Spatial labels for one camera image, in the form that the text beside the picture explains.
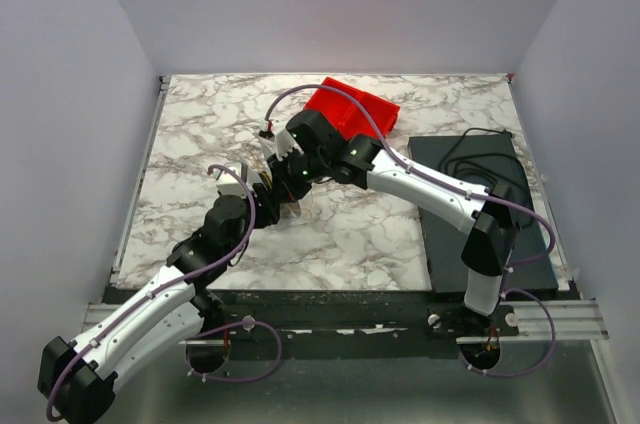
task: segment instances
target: black mat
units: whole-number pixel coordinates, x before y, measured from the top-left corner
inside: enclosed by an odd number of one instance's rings
[[[439,161],[455,145],[459,137],[411,137],[409,139],[409,152],[416,162],[435,169]],[[449,158],[481,153],[503,153],[516,157],[510,136],[508,134],[498,134],[467,136]],[[526,187],[526,194],[519,190],[516,191],[521,202],[526,201],[527,196],[530,198],[529,187],[516,163],[504,157],[495,156],[473,159],[473,162],[481,164],[493,173],[499,173],[502,176],[513,179]],[[461,166],[459,171],[464,171],[464,166]],[[484,178],[479,176],[467,175],[463,179],[476,184],[489,185]],[[420,221],[433,291],[436,293],[464,292],[467,287],[467,267],[460,259],[460,254],[466,237],[447,222],[425,212],[423,209],[420,209]],[[542,231],[540,226],[535,223],[520,232],[512,260],[539,254],[544,249]],[[548,258],[519,267],[509,276],[507,284],[509,287],[520,287],[531,291],[558,289],[558,281]]]

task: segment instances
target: bolt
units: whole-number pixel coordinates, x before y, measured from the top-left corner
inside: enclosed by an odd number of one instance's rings
[[[509,327],[518,327],[518,316],[516,316],[513,312],[510,312],[506,316],[504,316],[504,322],[507,323]]]
[[[255,327],[255,325],[253,323],[256,322],[256,320],[253,318],[253,316],[248,315],[248,316],[244,316],[242,318],[242,322],[245,323],[245,324],[243,324],[242,328],[245,331],[250,331],[251,329],[253,329]]]

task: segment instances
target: metal floor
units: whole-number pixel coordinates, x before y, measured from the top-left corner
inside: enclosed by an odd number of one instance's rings
[[[543,343],[505,343],[496,367],[536,362]],[[285,361],[253,384],[202,384],[187,377],[177,346],[120,392],[100,424],[615,423],[589,342],[559,342],[549,365],[519,379],[467,372],[426,358]],[[266,363],[231,362],[234,376]]]

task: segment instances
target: black cable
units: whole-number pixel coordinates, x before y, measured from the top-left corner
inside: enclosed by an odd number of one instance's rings
[[[244,253],[247,251],[247,248],[249,247],[249,241],[247,241],[247,243],[245,244],[245,246],[242,248],[242,251],[240,251],[240,257],[238,257],[238,259],[236,260],[236,262],[234,262],[233,264],[231,264],[231,261],[229,261],[229,264],[227,264],[228,267],[236,267],[238,265],[238,263],[242,260],[242,257],[244,256]]]
[[[518,160],[518,158],[513,157],[509,154],[501,153],[501,152],[465,154],[465,155],[450,158],[450,156],[458,149],[458,147],[460,147],[460,144],[462,144],[462,141],[464,140],[464,138],[467,137],[469,132],[471,131],[483,131],[483,132],[489,132],[493,134],[507,134],[511,138],[513,138],[513,134],[507,131],[506,129],[498,131],[496,129],[486,129],[483,127],[470,127],[469,129],[467,129],[462,133],[462,135],[458,138],[458,140],[451,147],[451,149],[449,149],[449,151],[447,151],[447,153],[442,157],[442,159],[440,159],[440,162],[438,162],[437,170],[439,172],[442,172],[443,174],[455,177],[456,179],[462,179],[462,180],[465,180],[464,178],[467,176],[481,177],[482,179],[486,180],[491,186],[495,186],[498,183],[499,179],[504,180],[510,183],[511,185],[513,185],[514,187],[516,187],[517,189],[519,189],[524,194],[526,199],[526,202],[524,204],[525,207],[533,210],[533,199],[531,197],[531,192],[529,191],[529,187],[527,185],[527,182],[528,182],[527,173],[524,170],[524,166]],[[489,169],[488,167],[483,166],[482,164],[479,164],[478,162],[473,161],[474,159],[481,159],[485,157],[500,157],[500,158],[504,158],[512,161],[516,165],[520,173],[522,182],[517,182],[492,169]],[[530,219],[526,224],[522,226],[522,228],[525,229],[525,228],[531,227],[534,223],[535,223],[535,219]]]
[[[467,134],[469,134],[471,131],[484,131],[484,132],[492,132],[494,134],[504,134],[504,133],[508,133],[509,135],[512,135],[509,131],[507,131],[506,129],[502,130],[502,131],[497,131],[495,129],[486,129],[484,127],[470,127],[469,129],[467,129],[466,131],[464,131],[462,133],[462,135],[458,138],[458,140],[456,141],[456,143],[453,145],[453,147],[451,149],[449,149],[449,151],[444,155],[444,157],[442,159],[440,159],[440,162],[438,163],[438,171],[439,172],[444,172],[442,170],[442,165],[443,163],[447,160],[447,158],[454,153],[454,151],[460,146],[460,144],[462,144],[462,141],[464,140],[465,137],[467,137]]]

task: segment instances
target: screw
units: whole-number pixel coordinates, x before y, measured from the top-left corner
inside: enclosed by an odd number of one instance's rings
[[[427,319],[427,324],[429,324],[431,329],[439,329],[441,325],[440,316],[437,314],[431,314]]]

